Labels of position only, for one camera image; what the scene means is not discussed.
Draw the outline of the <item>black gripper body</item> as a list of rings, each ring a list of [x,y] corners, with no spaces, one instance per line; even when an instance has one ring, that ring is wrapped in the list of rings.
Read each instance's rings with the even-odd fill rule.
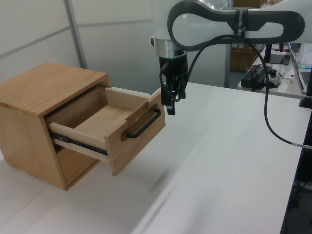
[[[162,75],[166,77],[166,84],[179,85],[182,79],[186,79],[188,72],[187,54],[177,58],[159,57],[159,64],[162,70],[160,83],[164,84]]]

